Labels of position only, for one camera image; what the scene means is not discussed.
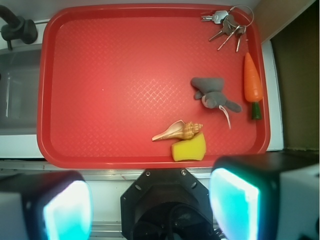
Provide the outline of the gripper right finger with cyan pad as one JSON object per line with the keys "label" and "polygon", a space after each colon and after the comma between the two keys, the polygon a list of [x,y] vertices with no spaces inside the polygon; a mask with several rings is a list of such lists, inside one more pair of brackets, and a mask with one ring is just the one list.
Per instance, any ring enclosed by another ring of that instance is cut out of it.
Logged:
{"label": "gripper right finger with cyan pad", "polygon": [[209,202],[228,240],[317,240],[319,155],[274,151],[222,156],[210,174]]}

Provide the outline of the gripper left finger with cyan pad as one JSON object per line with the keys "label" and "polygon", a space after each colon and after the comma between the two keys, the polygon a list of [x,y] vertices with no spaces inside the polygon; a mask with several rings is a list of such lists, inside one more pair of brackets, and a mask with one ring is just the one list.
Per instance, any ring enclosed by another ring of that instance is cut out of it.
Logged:
{"label": "gripper left finger with cyan pad", "polygon": [[92,224],[92,191],[79,172],[1,176],[2,240],[88,240]]}

